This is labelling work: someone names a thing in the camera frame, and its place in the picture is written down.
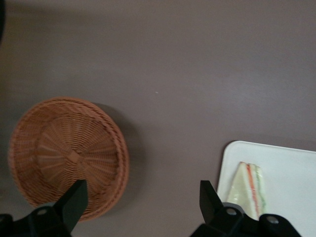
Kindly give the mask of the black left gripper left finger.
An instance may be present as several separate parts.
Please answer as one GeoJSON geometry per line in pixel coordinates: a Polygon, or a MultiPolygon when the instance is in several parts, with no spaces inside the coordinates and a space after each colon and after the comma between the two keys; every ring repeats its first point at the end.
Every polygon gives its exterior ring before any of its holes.
{"type": "Polygon", "coordinates": [[[10,214],[1,214],[0,235],[70,237],[87,206],[87,181],[77,180],[53,205],[38,207],[19,220],[13,220],[10,214]]]}

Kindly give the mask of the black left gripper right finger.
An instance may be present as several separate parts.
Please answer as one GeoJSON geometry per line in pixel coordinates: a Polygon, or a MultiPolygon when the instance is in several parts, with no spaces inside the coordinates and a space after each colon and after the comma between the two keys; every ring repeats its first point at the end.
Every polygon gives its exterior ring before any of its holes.
{"type": "Polygon", "coordinates": [[[208,180],[200,181],[199,207],[204,219],[193,237],[299,237],[282,216],[263,214],[250,218],[237,204],[223,203],[208,180]]]}

